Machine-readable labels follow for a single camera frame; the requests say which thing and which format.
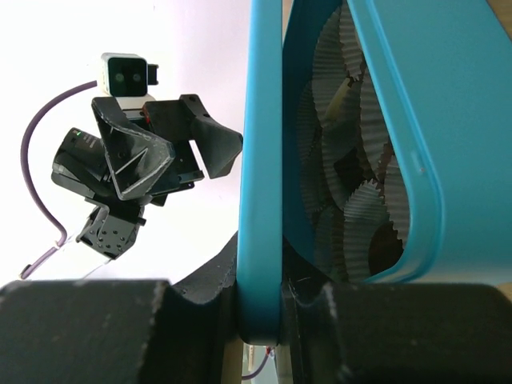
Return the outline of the blue tin box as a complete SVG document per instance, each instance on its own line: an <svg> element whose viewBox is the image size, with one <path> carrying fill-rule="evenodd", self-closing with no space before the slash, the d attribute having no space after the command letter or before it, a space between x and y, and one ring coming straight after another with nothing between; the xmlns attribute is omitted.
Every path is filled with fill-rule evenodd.
<svg viewBox="0 0 512 384"><path fill-rule="evenodd" d="M337 282L511 280L511 40L488 1L296 1L283 80L301 256Z"/></svg>

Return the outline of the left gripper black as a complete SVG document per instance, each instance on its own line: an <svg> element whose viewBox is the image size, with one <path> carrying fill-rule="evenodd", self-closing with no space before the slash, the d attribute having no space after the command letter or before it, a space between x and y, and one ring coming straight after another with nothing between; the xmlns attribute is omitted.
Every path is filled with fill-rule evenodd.
<svg viewBox="0 0 512 384"><path fill-rule="evenodd" d="M242 152L242 134L215 121L196 94L124 110L115 98L96 97L91 107L121 200L164 206L203 180L192 140L211 179L227 176Z"/></svg>

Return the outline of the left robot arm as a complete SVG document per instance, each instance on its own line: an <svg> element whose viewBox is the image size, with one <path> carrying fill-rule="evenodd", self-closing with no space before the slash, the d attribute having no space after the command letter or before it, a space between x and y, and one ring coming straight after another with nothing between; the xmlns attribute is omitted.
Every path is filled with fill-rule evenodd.
<svg viewBox="0 0 512 384"><path fill-rule="evenodd" d="M92 111L100 135L71 129L51 178L94 204L77 240L110 260L135 244L147 205L227 176L242 152L242 135L216 122L196 94L136 109L99 97Z"/></svg>

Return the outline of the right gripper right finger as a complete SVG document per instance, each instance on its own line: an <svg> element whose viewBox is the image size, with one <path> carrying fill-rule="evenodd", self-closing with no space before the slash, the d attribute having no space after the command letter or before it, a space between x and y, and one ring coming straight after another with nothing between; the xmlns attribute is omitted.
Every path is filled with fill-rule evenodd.
<svg viewBox="0 0 512 384"><path fill-rule="evenodd" d="M336 283L282 251L279 380L508 383L511 303L475 284Z"/></svg>

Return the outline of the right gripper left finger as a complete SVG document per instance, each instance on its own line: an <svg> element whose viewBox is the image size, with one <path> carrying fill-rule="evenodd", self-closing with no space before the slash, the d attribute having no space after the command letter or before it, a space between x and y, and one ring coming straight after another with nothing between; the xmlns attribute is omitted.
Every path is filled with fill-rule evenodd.
<svg viewBox="0 0 512 384"><path fill-rule="evenodd" d="M177 284L12 282L1 291L4 383L237 383L236 253Z"/></svg>

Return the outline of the blue tin lid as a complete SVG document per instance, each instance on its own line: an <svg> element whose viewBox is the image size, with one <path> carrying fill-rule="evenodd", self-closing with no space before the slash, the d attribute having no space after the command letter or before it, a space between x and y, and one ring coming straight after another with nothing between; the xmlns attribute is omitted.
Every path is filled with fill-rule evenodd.
<svg viewBox="0 0 512 384"><path fill-rule="evenodd" d="M282 4L250 4L238 224L238 328L248 344L279 340L282 281Z"/></svg>

